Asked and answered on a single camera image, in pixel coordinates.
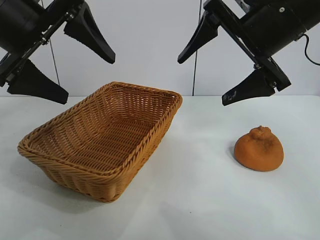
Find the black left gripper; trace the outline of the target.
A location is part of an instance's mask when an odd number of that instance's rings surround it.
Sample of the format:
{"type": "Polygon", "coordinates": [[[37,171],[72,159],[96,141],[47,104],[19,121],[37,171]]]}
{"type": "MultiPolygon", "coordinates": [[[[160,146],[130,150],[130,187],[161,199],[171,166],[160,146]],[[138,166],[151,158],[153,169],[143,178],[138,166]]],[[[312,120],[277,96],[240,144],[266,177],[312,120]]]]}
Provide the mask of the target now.
{"type": "Polygon", "coordinates": [[[64,33],[82,43],[109,64],[116,54],[100,32],[90,7],[83,0],[54,0],[44,8],[38,0],[2,0],[0,2],[0,47],[7,51],[0,60],[0,85],[22,65],[8,84],[7,92],[66,104],[69,93],[46,77],[28,59],[67,22],[64,33]]]}

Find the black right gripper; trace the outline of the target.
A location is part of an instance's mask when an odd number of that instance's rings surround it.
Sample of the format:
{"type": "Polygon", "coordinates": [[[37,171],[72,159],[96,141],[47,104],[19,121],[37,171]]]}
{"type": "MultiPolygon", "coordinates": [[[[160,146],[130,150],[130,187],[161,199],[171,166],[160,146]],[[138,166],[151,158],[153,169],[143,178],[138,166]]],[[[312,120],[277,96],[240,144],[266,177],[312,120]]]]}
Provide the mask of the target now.
{"type": "Polygon", "coordinates": [[[227,91],[222,105],[270,97],[291,85],[273,55],[299,40],[320,22],[318,0],[247,0],[243,17],[237,17],[221,0],[208,0],[200,22],[177,62],[184,63],[218,36],[221,26],[254,62],[254,71],[227,91]]]}

